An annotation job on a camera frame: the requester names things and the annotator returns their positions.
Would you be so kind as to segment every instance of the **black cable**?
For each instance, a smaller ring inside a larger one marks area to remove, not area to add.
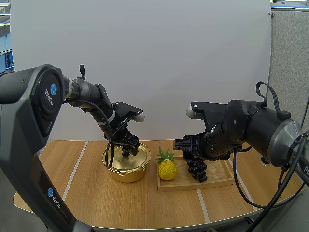
[[[277,112],[280,111],[280,108],[279,108],[279,100],[278,100],[278,96],[275,92],[275,90],[269,85],[269,84],[266,84],[265,82],[263,81],[259,81],[258,83],[256,83],[256,86],[255,86],[255,91],[257,93],[257,95],[263,97],[263,105],[262,107],[267,107],[267,97],[262,95],[261,92],[260,92],[260,86],[261,84],[264,84],[268,87],[268,89],[270,90],[271,94],[272,94],[272,97],[274,99],[274,105],[275,105],[275,109]]]
[[[246,230],[246,232],[251,232],[261,221],[262,219],[265,217],[265,215],[271,210],[271,208],[274,206],[274,204],[277,202],[277,200],[279,199],[279,197],[281,196],[281,194],[283,193],[285,187],[287,186],[289,180],[291,179],[294,170],[298,164],[298,161],[301,157],[301,154],[303,152],[304,146],[305,146],[305,142],[307,141],[307,136],[305,136],[304,138],[302,138],[300,145],[297,149],[296,155],[292,161],[291,167],[288,171],[288,173],[286,174],[282,184],[280,185],[280,188],[277,190],[276,194],[273,196],[273,198],[271,199],[271,201],[268,203],[266,209],[263,210],[263,212],[259,215],[259,217],[250,225],[250,227]]]
[[[303,128],[303,125],[304,125],[304,122],[305,122],[305,118],[306,118],[306,115],[307,115],[308,105],[309,105],[309,96],[308,96],[308,99],[307,99],[307,105],[306,105],[306,108],[305,108],[303,120],[301,121],[301,124],[300,124],[300,126],[301,126],[302,128]]]
[[[129,117],[120,125],[120,127],[117,128],[117,130],[115,131],[114,134],[112,134],[112,136],[114,137],[114,136],[117,134],[117,132],[118,132],[125,124],[127,124],[133,117],[134,117],[134,116],[132,116],[132,115],[129,116]],[[110,149],[110,145],[111,145],[111,141],[108,141],[107,148],[106,148],[106,153],[105,153],[105,163],[106,163],[106,167],[107,167],[107,163],[108,163],[108,151],[109,151],[109,149]]]
[[[266,209],[267,206],[263,206],[263,205],[259,205],[259,204],[255,204],[255,203],[251,202],[251,201],[246,197],[246,195],[243,193],[243,191],[241,190],[240,185],[239,185],[239,182],[238,182],[238,179],[237,179],[236,155],[237,155],[237,151],[236,151],[236,149],[234,149],[233,173],[234,173],[234,181],[235,181],[235,184],[236,184],[236,187],[237,187],[239,193],[241,194],[241,196],[243,197],[243,199],[244,199],[248,204],[250,204],[250,205],[252,205],[252,206],[254,206],[254,207],[256,207],[256,208]],[[288,202],[290,202],[291,200],[293,200],[293,199],[298,195],[298,193],[302,190],[303,187],[304,187],[304,186],[302,185],[302,186],[300,187],[300,189],[299,189],[292,197],[290,197],[289,199],[287,199],[287,200],[284,201],[284,202],[281,202],[281,203],[279,203],[279,204],[273,206],[273,208],[281,207],[281,206],[287,204]]]
[[[250,151],[251,150],[251,146],[250,147],[247,147],[245,149],[242,149],[242,150],[239,150],[238,152],[247,152],[247,151]]]
[[[286,172],[286,170],[284,170],[284,169],[281,170],[281,173],[280,173],[280,176],[279,176],[279,180],[278,180],[278,189],[279,189],[279,187],[281,185],[282,178],[283,178],[283,175],[284,175],[285,172]]]
[[[84,104],[90,105],[93,108],[95,108],[102,115],[102,117],[104,118],[104,120],[106,122],[106,125],[107,125],[107,128],[108,128],[108,133],[110,134],[109,143],[112,145],[112,148],[111,148],[111,162],[110,162],[110,164],[108,164],[108,162],[106,162],[107,169],[110,169],[111,166],[112,166],[112,162],[114,160],[114,138],[113,138],[113,133],[112,133],[112,127],[111,127],[110,122],[108,121],[108,118],[106,117],[105,113],[96,104],[94,104],[94,103],[92,103],[90,101],[67,99],[67,100],[63,101],[62,104],[69,103],[69,102],[80,102],[80,103],[84,103]]]

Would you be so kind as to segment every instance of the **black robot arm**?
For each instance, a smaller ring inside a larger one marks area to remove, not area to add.
[[[279,109],[276,95],[274,99],[276,111],[267,108],[266,98],[263,102],[231,100],[227,105],[194,101],[186,111],[187,116],[204,120],[206,130],[176,139],[174,149],[184,151],[187,158],[196,155],[215,161],[229,159],[234,148],[241,150],[241,145],[247,142],[273,166],[288,166],[303,135],[302,129],[298,122],[290,119],[289,112]],[[308,148],[307,142],[296,169],[307,185]]]
[[[0,77],[0,167],[26,204],[53,232],[94,231],[68,209],[37,154],[46,145],[64,100],[90,112],[106,137],[111,138],[97,112],[101,110],[112,133],[118,130],[115,143],[133,155],[139,146],[138,138],[128,131],[126,123],[121,123],[144,119],[141,109],[122,102],[112,104],[103,86],[86,82],[83,66],[81,71],[82,77],[73,81],[52,65]]]
[[[101,113],[93,106],[78,102],[79,100],[97,105],[108,118],[113,134],[128,117],[132,117],[132,120],[137,122],[142,122],[144,120],[142,109],[123,102],[111,103],[102,84],[93,85],[85,80],[84,65],[80,65],[80,71],[82,77],[78,77],[73,81],[65,76],[63,77],[65,102],[68,102],[71,106],[81,108],[84,112],[89,112],[103,130],[106,139],[109,140],[112,135],[110,135],[107,123],[102,118]],[[117,131],[113,140],[116,145],[122,146],[123,155],[136,155],[138,153],[138,148],[140,146],[139,139],[137,136],[131,134],[127,129],[127,125],[122,126],[121,129]]]

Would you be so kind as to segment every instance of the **white stripe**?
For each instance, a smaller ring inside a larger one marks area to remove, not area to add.
[[[63,201],[64,201],[64,200],[66,199],[66,197],[67,197],[67,194],[68,194],[70,185],[71,185],[72,180],[73,180],[73,178],[74,178],[74,175],[75,175],[75,173],[76,173],[76,170],[77,170],[77,167],[78,167],[78,165],[79,165],[79,162],[81,161],[81,159],[82,159],[82,157],[83,157],[83,154],[84,154],[84,152],[85,152],[85,149],[86,149],[86,147],[87,147],[87,144],[88,144],[88,141],[85,142],[85,145],[84,145],[84,147],[83,147],[83,149],[82,149],[82,152],[81,152],[81,154],[79,155],[79,158],[78,158],[78,160],[77,160],[77,162],[76,162],[76,164],[75,164],[75,167],[74,167],[74,169],[73,169],[73,172],[72,172],[72,174],[71,174],[71,177],[70,177],[70,179],[69,179],[69,181],[68,181],[66,190],[65,190],[64,193],[63,193],[63,197],[62,197],[62,200],[63,200]]]
[[[201,192],[200,189],[197,189],[197,194],[198,194],[199,202],[201,202],[205,223],[210,223],[208,213],[207,213],[207,209],[206,209],[206,205],[205,205],[203,195],[202,195],[202,192]]]
[[[228,161],[230,162],[231,166],[234,167],[232,160],[231,160],[231,159],[228,159]],[[247,189],[245,183],[242,181],[242,178],[240,177],[240,175],[239,175],[239,173],[238,173],[237,170],[236,170],[236,174],[237,174],[238,181],[240,182],[242,188],[245,190],[245,193],[246,193],[248,199],[249,199],[251,202],[254,203],[254,201],[253,201],[253,199],[252,199],[252,197],[251,197],[251,195],[250,195],[250,193],[249,193],[249,191],[248,191],[248,189]]]

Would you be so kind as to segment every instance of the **toy pineapple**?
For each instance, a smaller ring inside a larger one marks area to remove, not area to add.
[[[169,153],[169,148],[164,152],[161,147],[159,147],[159,156],[158,162],[159,165],[159,176],[163,180],[172,180],[176,177],[177,170],[176,166],[173,163],[174,153]]]

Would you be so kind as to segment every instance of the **gold pot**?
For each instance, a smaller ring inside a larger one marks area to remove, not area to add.
[[[105,163],[106,150],[103,153],[102,161]],[[110,173],[115,180],[124,183],[131,183],[142,179],[145,175],[145,169],[151,158],[149,148],[140,144],[139,152],[136,156],[130,155],[129,157],[122,156],[122,147],[114,147],[114,160]],[[108,161],[111,160],[111,150],[108,153]]]

